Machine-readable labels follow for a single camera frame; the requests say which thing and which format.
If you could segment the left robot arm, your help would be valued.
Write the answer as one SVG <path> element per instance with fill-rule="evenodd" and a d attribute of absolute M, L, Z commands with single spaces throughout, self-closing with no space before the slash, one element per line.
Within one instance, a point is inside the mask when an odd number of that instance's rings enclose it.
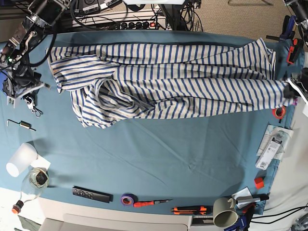
<path fill-rule="evenodd" d="M 285 0 L 286 6 L 291 7 L 296 15 L 299 34 L 308 47 L 308 1 L 307 0 Z M 305 52 L 305 62 L 300 74 L 291 74 L 287 82 L 296 91 L 295 95 L 300 96 L 305 104 L 308 103 L 308 53 Z"/>

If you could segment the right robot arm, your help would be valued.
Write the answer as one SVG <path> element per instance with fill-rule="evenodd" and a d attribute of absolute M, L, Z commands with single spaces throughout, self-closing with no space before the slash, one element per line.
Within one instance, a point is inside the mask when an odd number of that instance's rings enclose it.
<path fill-rule="evenodd" d="M 23 97 L 41 88 L 50 88 L 40 80 L 41 74 L 34 68 L 47 60 L 51 48 L 35 64 L 30 62 L 29 54 L 45 39 L 46 30 L 55 30 L 56 22 L 70 4 L 70 0 L 34 0 L 29 5 L 30 15 L 19 25 L 0 53 L 0 71 L 6 77 L 0 87 L 7 97 L 7 104 L 15 107 Z"/>

